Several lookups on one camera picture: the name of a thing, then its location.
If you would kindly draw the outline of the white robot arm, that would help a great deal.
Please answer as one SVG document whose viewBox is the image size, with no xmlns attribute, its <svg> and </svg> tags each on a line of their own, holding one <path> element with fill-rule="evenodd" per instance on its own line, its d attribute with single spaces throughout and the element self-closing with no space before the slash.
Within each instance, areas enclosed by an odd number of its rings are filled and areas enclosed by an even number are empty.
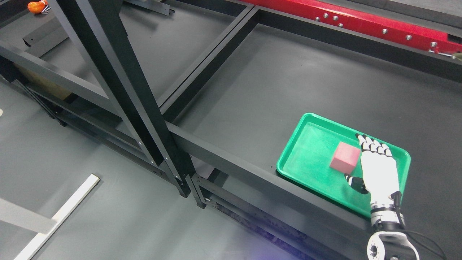
<svg viewBox="0 0 462 260">
<path fill-rule="evenodd" d="M 368 260 L 419 260 L 417 248 L 405 233 L 403 215 L 394 204 L 371 205 L 373 234 L 368 240 Z"/>
</svg>

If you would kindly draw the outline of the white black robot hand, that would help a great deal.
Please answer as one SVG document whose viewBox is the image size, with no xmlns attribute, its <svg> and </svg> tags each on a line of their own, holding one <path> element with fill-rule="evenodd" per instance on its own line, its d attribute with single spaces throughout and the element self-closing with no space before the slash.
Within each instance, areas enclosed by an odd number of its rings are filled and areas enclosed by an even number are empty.
<svg viewBox="0 0 462 260">
<path fill-rule="evenodd" d="M 356 134 L 359 142 L 360 166 L 362 176 L 355 177 L 345 174 L 345 180 L 360 194 L 370 194 L 371 206 L 386 204 L 399 206 L 401 191 L 397 163 L 390 147 L 376 139 L 363 134 Z"/>
</svg>

